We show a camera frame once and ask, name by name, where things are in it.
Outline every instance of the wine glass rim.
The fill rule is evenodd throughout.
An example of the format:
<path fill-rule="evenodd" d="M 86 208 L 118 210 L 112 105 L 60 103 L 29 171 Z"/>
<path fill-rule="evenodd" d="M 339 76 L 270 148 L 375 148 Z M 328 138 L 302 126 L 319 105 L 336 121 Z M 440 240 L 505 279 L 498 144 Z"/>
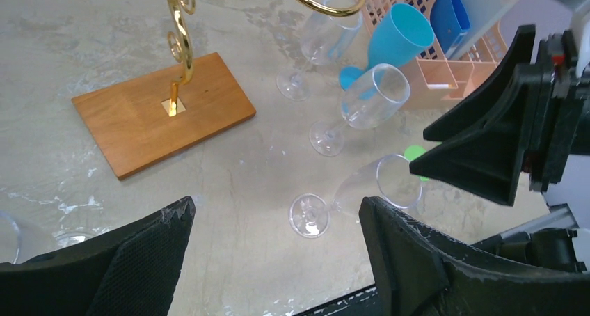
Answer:
<path fill-rule="evenodd" d="M 331 1 L 331 0 L 324 0 L 322 2 L 322 4 L 325 5 L 325 6 L 327 6 L 329 1 Z M 362 15 L 360 15 L 360 12 L 357 12 L 354 15 L 357 15 L 358 16 L 358 19 L 356 20 L 356 26 L 354 26 L 354 27 L 349 27 L 349 26 L 345 26 L 345 25 L 339 24 L 337 21 L 335 21 L 335 17 L 332 16 L 332 15 L 329 15 L 328 18 L 330 18 L 330 20 L 332 22 L 334 22 L 334 24 L 336 26 L 338 26 L 338 27 L 340 27 L 342 29 L 346 29 L 348 31 L 355 31 L 355 30 L 359 29 L 360 28 L 360 25 L 362 24 Z"/>
<path fill-rule="evenodd" d="M 10 227 L 14 230 L 14 233 L 15 233 L 14 237 L 16 239 L 17 246 L 16 246 L 16 250 L 15 250 L 15 258 L 12 260 L 12 263 L 16 264 L 19 259 L 20 248 L 22 245 L 22 233 L 20 231 L 18 223 L 13 219 L 13 217 L 11 215 L 9 215 L 9 213 L 0 210 L 0 221 L 1 220 L 6 220 L 6 222 L 8 222 Z"/>
<path fill-rule="evenodd" d="M 403 98 L 402 101 L 398 101 L 398 100 L 389 98 L 385 93 L 383 93 L 381 91 L 381 89 L 379 88 L 379 85 L 377 85 L 377 82 L 375 80 L 375 71 L 380 70 L 380 69 L 391 69 L 391 70 L 394 70 L 395 72 L 397 72 L 398 74 L 401 75 L 401 78 L 404 79 L 404 83 L 406 84 L 406 89 L 404 91 L 404 98 Z M 379 93 L 379 95 L 381 95 L 381 97 L 385 98 L 387 101 L 393 102 L 395 104 L 403 104 L 403 103 L 405 103 L 405 102 L 408 101 L 408 98 L 410 97 L 410 82 L 408 82 L 408 79 L 406 78 L 406 75 L 404 75 L 404 73 L 401 72 L 400 69 L 394 67 L 393 65 L 387 64 L 387 63 L 380 63 L 378 65 L 375 65 L 371 69 L 371 78 L 373 79 L 373 85 L 374 85 L 375 89 L 377 90 L 377 92 Z"/>
<path fill-rule="evenodd" d="M 420 181 L 419 185 L 420 185 L 420 192 L 418 193 L 418 196 L 416 197 L 416 199 L 407 206 L 401 206 L 398 205 L 396 202 L 392 201 L 391 199 L 389 199 L 389 197 L 385 194 L 383 187 L 381 186 L 381 181 L 379 180 L 379 171 L 381 169 L 381 164 L 383 164 L 385 161 L 391 159 L 391 158 L 395 158 L 395 159 L 403 159 L 404 161 L 408 162 L 408 165 L 410 164 L 410 160 L 405 158 L 404 156 L 400 155 L 400 154 L 391 154 L 391 155 L 387 155 L 385 157 L 383 157 L 382 159 L 379 160 L 379 163 L 377 163 L 377 169 L 375 172 L 375 178 L 377 179 L 377 186 L 379 187 L 379 192 L 381 192 L 381 195 L 385 198 L 385 200 L 391 204 L 392 206 L 399 208 L 401 210 L 407 210 L 408 208 L 412 208 L 414 206 L 416 206 L 418 204 L 418 202 L 420 201 L 420 199 L 422 198 L 422 192 L 423 192 L 423 188 L 422 188 L 422 182 Z"/>

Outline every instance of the gold ring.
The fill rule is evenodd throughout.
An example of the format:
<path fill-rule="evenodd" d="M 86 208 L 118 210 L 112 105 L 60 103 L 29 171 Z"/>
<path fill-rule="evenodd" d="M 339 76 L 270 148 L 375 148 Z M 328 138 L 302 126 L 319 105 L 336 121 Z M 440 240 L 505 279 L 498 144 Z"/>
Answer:
<path fill-rule="evenodd" d="M 358 0 L 358 2 L 355 5 L 349 8 L 331 8 L 330 6 L 325 6 L 314 0 L 296 1 L 324 15 L 331 15 L 333 17 L 348 17 L 349 15 L 353 15 L 360 11 L 360 9 L 365 5 L 366 0 Z"/>

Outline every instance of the blue plastic folder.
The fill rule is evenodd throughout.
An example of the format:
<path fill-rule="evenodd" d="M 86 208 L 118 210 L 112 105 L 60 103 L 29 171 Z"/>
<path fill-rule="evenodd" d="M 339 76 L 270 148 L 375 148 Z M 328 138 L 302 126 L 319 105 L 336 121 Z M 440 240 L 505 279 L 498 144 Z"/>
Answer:
<path fill-rule="evenodd" d="M 430 24 L 447 59 L 471 29 L 461 0 L 436 0 L 430 13 Z"/>

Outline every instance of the green sticker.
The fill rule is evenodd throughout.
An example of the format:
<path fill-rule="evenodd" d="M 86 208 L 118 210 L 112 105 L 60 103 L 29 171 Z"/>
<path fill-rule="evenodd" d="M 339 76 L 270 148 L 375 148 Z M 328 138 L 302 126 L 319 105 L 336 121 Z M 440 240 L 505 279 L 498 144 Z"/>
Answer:
<path fill-rule="evenodd" d="M 422 156 L 425 152 L 426 149 L 424 149 L 422 146 L 413 144 L 410 145 L 406 151 L 404 151 L 404 157 L 407 158 L 408 161 L 413 161 L 414 159 Z M 429 180 L 427 177 L 420 177 L 420 179 L 423 182 L 427 182 Z"/>

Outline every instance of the glass base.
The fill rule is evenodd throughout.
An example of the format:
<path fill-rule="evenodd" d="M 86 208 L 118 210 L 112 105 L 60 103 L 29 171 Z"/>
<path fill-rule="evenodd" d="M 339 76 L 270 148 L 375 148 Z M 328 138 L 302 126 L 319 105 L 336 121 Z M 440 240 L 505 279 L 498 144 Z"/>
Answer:
<path fill-rule="evenodd" d="M 93 237 L 96 237 L 96 235 L 90 232 L 71 231 L 57 236 L 56 241 L 59 248 L 67 248 L 69 246 L 87 241 Z"/>
<path fill-rule="evenodd" d="M 277 88 L 285 97 L 300 102 L 311 96 L 310 87 L 303 73 L 299 70 L 288 69 L 278 74 Z"/>
<path fill-rule="evenodd" d="M 0 264 L 17 264 L 21 244 L 19 226 L 12 217 L 0 210 Z"/>
<path fill-rule="evenodd" d="M 289 208 L 289 223 L 301 236 L 318 238 L 330 225 L 328 206 L 315 194 L 303 194 Z"/>
<path fill-rule="evenodd" d="M 344 147 L 344 135 L 342 131 L 329 132 L 332 128 L 332 124 L 325 121 L 318 121 L 310 129 L 310 142 L 315 151 L 328 157 L 338 155 Z"/>

